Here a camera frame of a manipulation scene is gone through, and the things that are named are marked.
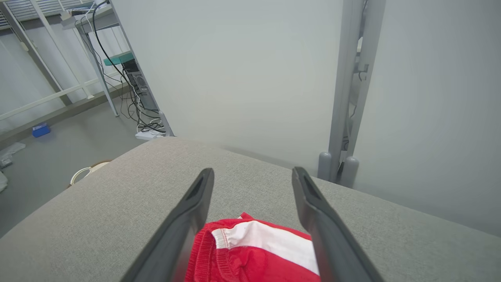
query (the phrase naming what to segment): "blue box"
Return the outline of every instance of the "blue box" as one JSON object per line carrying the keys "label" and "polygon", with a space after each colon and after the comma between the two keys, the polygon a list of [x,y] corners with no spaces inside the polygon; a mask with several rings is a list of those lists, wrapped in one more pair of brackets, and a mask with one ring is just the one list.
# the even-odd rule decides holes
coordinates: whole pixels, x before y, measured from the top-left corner
{"label": "blue box", "polygon": [[42,135],[46,135],[47,133],[51,132],[51,129],[49,128],[49,126],[46,123],[42,123],[40,125],[37,125],[37,126],[33,127],[32,129],[33,129],[32,135],[34,137],[40,137]]}

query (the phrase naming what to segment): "white power strip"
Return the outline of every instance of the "white power strip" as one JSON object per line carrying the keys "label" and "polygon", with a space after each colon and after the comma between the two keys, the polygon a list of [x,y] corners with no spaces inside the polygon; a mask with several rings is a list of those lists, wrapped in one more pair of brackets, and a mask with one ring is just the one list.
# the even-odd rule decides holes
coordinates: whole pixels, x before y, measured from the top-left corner
{"label": "white power strip", "polygon": [[150,130],[150,131],[146,131],[146,132],[140,131],[139,133],[136,134],[136,138],[141,139],[141,140],[153,140],[153,139],[158,138],[158,137],[163,137],[161,134],[165,134],[165,133],[161,133],[161,132],[156,131],[156,130]]}

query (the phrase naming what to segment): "gray post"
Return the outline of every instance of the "gray post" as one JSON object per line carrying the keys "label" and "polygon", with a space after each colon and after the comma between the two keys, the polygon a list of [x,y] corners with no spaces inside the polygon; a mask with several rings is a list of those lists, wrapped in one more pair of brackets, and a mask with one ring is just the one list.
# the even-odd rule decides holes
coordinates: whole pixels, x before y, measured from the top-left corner
{"label": "gray post", "polygon": [[[80,37],[82,38],[82,41],[84,42],[84,44],[87,46],[92,46],[89,35],[84,33],[84,31],[81,27],[78,27],[78,31],[79,31]],[[93,58],[93,60],[91,59],[89,61],[91,62],[91,65],[97,74],[97,79],[99,80],[99,84],[101,84],[101,87],[103,88],[104,94],[106,95],[106,99],[108,99],[108,102],[110,103],[110,106],[111,106],[111,109],[113,110],[113,113],[115,114],[115,116],[118,116],[117,109],[115,109],[115,104],[113,104],[113,100],[111,99],[111,96],[110,96],[110,91],[108,91],[108,87],[106,86],[106,82],[104,80],[104,74],[97,63],[98,59],[96,56],[96,52],[89,50],[88,47],[85,48],[85,51],[87,51],[87,53],[89,54],[89,58]]]}
{"label": "gray post", "polygon": [[[31,40],[28,38],[26,35],[25,31],[22,29],[22,27],[19,25],[19,22],[16,20],[14,15],[11,12],[11,9],[7,6],[7,3],[3,2],[0,3],[0,11],[3,13],[5,16],[5,19],[9,22],[12,30],[17,34],[21,42],[26,45],[28,48],[28,55],[31,57],[35,65],[40,69],[40,72],[42,75],[45,77],[49,85],[52,87],[55,93],[63,91],[62,87],[59,85],[55,77],[52,75],[51,71],[41,58],[40,54],[37,52],[35,47],[33,46],[33,43]],[[61,101],[64,103],[65,106],[71,105],[72,102],[69,99],[67,95],[63,95],[59,97]]]}
{"label": "gray post", "polygon": [[360,21],[363,0],[344,0],[341,18],[341,37],[339,41],[338,71],[334,106],[332,110],[329,153],[331,154],[329,181],[334,182],[339,169],[339,158],[343,143],[343,131],[348,112],[348,101],[357,56]]}

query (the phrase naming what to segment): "red cloth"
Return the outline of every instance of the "red cloth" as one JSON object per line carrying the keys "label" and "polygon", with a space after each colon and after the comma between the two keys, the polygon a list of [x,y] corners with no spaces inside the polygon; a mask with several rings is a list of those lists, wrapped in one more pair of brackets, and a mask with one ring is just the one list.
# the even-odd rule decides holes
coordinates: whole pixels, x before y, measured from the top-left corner
{"label": "red cloth", "polygon": [[255,220],[207,223],[197,233],[185,281],[320,281],[311,237]]}

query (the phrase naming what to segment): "gray fabric upholstery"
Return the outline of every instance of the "gray fabric upholstery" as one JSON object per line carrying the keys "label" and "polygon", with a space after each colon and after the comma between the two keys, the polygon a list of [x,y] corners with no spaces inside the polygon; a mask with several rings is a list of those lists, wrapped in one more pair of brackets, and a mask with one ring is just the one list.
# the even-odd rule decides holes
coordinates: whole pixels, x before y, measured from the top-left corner
{"label": "gray fabric upholstery", "polygon": [[[241,212],[299,230],[291,170],[159,138],[122,155],[0,239],[1,281],[117,281],[198,173],[208,221]],[[314,179],[386,281],[501,281],[501,238]]]}

